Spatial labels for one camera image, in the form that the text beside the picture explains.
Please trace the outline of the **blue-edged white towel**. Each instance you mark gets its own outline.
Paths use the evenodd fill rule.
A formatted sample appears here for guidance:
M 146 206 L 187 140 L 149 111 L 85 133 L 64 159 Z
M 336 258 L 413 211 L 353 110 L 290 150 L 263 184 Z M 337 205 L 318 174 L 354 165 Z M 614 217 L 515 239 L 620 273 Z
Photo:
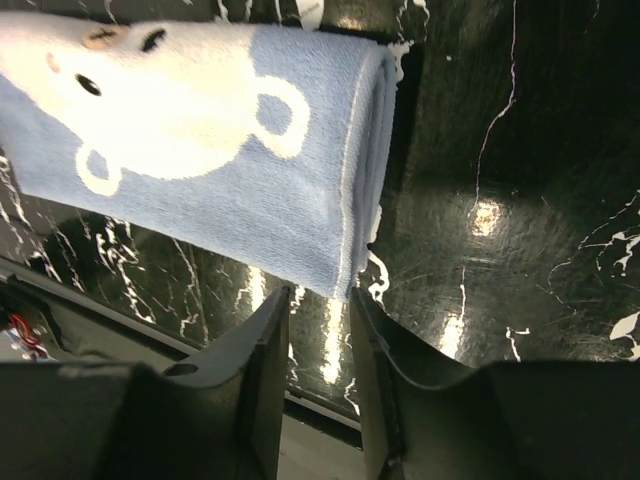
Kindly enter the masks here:
M 27 195 L 346 300 L 368 261 L 395 59 L 275 25 L 1 15 L 1 147 Z

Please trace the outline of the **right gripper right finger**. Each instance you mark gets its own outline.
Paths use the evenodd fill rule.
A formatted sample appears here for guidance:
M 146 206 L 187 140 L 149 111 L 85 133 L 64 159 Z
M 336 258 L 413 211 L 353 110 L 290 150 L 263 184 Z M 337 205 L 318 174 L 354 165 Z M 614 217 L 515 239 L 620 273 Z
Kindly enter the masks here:
M 393 320 L 368 293 L 349 302 L 368 479 L 420 479 L 435 470 L 448 407 L 440 392 L 472 369 Z

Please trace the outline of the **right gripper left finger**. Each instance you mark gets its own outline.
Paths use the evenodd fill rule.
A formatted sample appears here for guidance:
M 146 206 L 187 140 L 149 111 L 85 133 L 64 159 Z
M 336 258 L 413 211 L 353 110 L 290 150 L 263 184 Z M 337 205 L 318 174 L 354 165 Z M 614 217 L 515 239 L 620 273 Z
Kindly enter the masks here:
M 290 296 L 274 290 L 240 325 L 164 371 L 177 387 L 178 424 L 196 442 L 179 460 L 182 478 L 276 478 Z

